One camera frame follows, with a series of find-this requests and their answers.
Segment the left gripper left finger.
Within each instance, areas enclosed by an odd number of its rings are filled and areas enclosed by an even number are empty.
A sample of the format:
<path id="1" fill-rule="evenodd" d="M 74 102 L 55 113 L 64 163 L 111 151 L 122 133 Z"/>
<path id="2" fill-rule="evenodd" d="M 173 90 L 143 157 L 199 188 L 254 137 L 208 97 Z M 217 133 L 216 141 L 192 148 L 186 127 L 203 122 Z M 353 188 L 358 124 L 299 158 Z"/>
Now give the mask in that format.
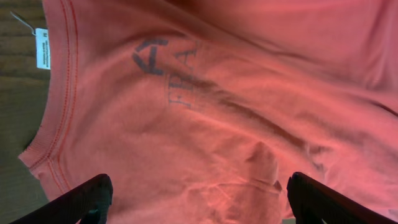
<path id="1" fill-rule="evenodd" d="M 113 186 L 99 174 L 11 224 L 106 224 Z"/>

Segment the coral red t-shirt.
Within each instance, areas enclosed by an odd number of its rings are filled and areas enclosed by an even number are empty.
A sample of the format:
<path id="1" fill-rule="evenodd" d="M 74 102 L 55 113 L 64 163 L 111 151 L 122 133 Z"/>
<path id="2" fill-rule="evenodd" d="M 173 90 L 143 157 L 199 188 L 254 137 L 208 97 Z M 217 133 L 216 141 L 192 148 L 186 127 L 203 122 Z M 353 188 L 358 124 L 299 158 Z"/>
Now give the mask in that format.
<path id="1" fill-rule="evenodd" d="M 397 2 L 44 1 L 51 77 L 19 156 L 110 223 L 280 223 L 303 172 L 397 219 Z"/>

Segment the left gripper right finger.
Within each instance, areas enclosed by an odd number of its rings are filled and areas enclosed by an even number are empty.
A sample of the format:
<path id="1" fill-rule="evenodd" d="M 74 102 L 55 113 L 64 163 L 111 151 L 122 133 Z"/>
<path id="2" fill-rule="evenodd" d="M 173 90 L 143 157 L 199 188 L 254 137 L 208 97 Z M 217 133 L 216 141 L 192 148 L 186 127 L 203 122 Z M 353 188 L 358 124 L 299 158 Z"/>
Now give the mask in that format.
<path id="1" fill-rule="evenodd" d="M 301 172 L 289 178 L 287 196 L 298 224 L 397 224 Z"/>

